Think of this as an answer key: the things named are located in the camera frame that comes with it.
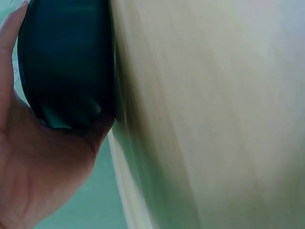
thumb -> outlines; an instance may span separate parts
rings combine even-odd
[[[23,0],[19,7],[4,20],[0,28],[0,49],[11,54],[27,12],[30,0]]]
[[[83,135],[83,139],[97,153],[114,123],[114,116],[108,112],[101,112],[92,127]]]

white surface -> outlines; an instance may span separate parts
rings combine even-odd
[[[130,91],[111,149],[130,229],[305,228],[305,2],[112,7]]]

green wall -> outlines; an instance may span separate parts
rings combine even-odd
[[[0,22],[20,0],[0,0]],[[15,89],[25,100],[19,80],[17,50],[13,53]],[[127,229],[112,165],[108,139],[100,149],[88,181],[58,212],[35,229]]]

palm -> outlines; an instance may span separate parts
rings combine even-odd
[[[50,130],[14,93],[15,41],[5,39],[16,38],[25,12],[26,5],[0,29],[0,222],[12,228],[31,228],[76,192],[113,124],[104,117],[83,136]]]
[[[75,193],[90,174],[96,151],[79,136],[45,128],[25,105],[17,106],[10,114],[11,128],[0,138],[0,183],[5,187],[0,196],[6,200],[1,208],[10,209],[12,221],[33,222]]]

dark teal container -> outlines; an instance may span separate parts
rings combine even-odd
[[[24,94],[52,128],[88,128],[113,112],[109,0],[32,0],[19,33]]]

